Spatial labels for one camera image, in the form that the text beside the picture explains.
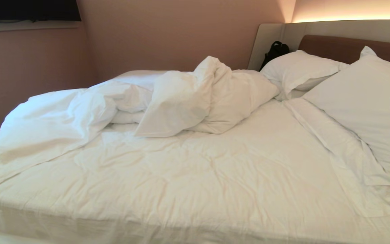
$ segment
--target fitted sheet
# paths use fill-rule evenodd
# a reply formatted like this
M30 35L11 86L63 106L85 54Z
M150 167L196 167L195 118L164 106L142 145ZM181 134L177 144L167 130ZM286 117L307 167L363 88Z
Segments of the fitted sheet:
M136 138L111 125L0 185L0 233L69 243L390 243L329 151L280 102L221 135Z

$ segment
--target wall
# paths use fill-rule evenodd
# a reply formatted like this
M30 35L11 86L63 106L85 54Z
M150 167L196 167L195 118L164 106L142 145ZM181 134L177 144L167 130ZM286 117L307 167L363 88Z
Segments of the wall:
M102 81L135 69L191 71L208 55L247 68L258 26L284 23L281 8L292 8L277 0L79 3Z
M296 0L279 0L278 4L280 6L281 12L283 13L285 23L291 23L293 20Z
M390 0L296 0L293 22L390 20Z
M82 26L0 32L0 125L28 97L96 82Z

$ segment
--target black backpack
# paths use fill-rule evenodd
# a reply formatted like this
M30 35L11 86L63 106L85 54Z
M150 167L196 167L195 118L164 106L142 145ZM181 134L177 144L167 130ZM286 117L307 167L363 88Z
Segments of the black backpack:
M273 59L290 53L290 48L286 44L282 44L282 42L276 41L272 44L270 51L265 54L263 65L261 65L260 71L264 68L264 66L272 61Z

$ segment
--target upholstered headboard panel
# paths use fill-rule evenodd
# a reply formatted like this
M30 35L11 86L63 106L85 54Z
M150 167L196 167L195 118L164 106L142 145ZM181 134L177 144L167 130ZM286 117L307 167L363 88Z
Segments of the upholstered headboard panel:
M372 48L378 57L390 62L390 43L378 41L306 35L300 42L299 50L350 64L359 60L365 46Z

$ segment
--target white pillow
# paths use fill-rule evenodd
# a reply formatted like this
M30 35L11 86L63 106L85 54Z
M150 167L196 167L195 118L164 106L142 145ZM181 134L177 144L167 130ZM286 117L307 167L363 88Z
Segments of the white pillow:
M369 145L385 174L369 173L366 183L390 185L390 62L364 56L303 98Z
M227 73L229 67L207 57L194 72L168 71L158 77L135 136L169 137L200 123L210 113L215 78Z
M111 124L132 124L141 122L145 112L140 111L136 113L129 113L126 111L118 111L114 118L111 120Z
M299 90L291 90L290 93L288 94L288 98L285 96L285 93L284 93L284 89L282 88L282 85L281 85L281 82L277 81L277 80L270 80L270 82L272 84L274 84L279 92L278 92L278 95L275 96L275 99L278 100L278 101L284 101L284 100L289 100L289 99L294 99L294 98L299 98L299 97L302 97L303 95L305 95L307 93L307 91L299 91Z
M259 72L235 70L232 77L220 79L213 86L210 114L187 130L224 133L278 93L278 88Z
M373 49L371 49L368 46L365 46L364 49L362 49L361 51L360 59L368 55L377 56L377 54L375 53L375 51L373 51Z
M346 66L338 61L298 50L268 62L260 72L272 83L280 83L282 93L278 97L290 99L291 90L298 87L302 91L310 90L340 71L340 67Z

